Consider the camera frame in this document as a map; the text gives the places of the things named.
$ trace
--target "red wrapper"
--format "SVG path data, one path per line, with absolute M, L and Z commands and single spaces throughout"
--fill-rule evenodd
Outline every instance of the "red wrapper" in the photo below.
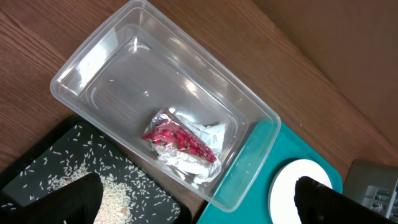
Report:
M 211 149 L 167 109 L 155 115 L 142 138 L 151 144 L 205 158 L 211 163 L 217 160 Z

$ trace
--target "blue tray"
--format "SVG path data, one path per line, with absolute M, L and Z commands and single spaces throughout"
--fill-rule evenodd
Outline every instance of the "blue tray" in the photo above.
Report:
M 259 123 L 257 126 L 267 125 L 269 124 L 265 121 Z M 252 138 L 252 136 L 258 136 L 259 133 L 256 133 L 256 131 L 262 129 L 256 127 L 244 147 L 258 145 L 258 138 Z M 329 175 L 333 190 L 339 193 L 343 192 L 343 181 L 339 173 L 290 128 L 282 124 L 274 147 L 241 205 L 234 212 L 226 213 L 209 203 L 201 215 L 198 224 L 246 223 L 248 220 L 251 222 L 254 221 L 254 223 L 271 224 L 272 221 L 269 216 L 267 204 L 270 184 L 276 173 L 284 165 L 296 159 L 311 159 L 317 162 Z M 223 192 L 222 185 L 216 194 Z

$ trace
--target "candy wrapper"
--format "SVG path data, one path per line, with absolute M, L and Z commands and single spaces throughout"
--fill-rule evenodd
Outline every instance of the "candy wrapper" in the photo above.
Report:
M 221 172 L 221 162 L 209 146 L 221 152 L 224 132 L 225 124 L 205 127 L 178 119 L 165 109 L 152 119 L 143 139 L 159 154 L 157 160 L 162 165 L 194 174 L 194 183 L 201 184 Z

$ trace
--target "white plate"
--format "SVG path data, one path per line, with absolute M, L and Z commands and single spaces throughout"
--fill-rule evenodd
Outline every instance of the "white plate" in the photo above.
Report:
M 296 181 L 303 176 L 331 188 L 328 174 L 316 162 L 299 159 L 287 164 L 275 175 L 269 189 L 268 207 L 274 224 L 301 223 L 294 195 Z

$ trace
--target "transparent container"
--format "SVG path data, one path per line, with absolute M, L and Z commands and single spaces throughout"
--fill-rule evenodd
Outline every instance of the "transparent container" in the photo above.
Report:
M 100 25 L 53 78 L 57 100 L 84 117 L 171 178 L 230 212 L 236 209 L 265 162 L 280 118 L 246 85 L 147 1 L 130 1 Z M 157 163 L 142 134 L 161 108 L 200 124 L 226 123 L 221 163 L 214 181 L 195 186 L 189 175 Z M 243 149 L 257 123 L 264 144 Z M 247 162 L 233 176 L 231 164 Z M 238 182 L 233 193 L 216 197 L 226 173 Z

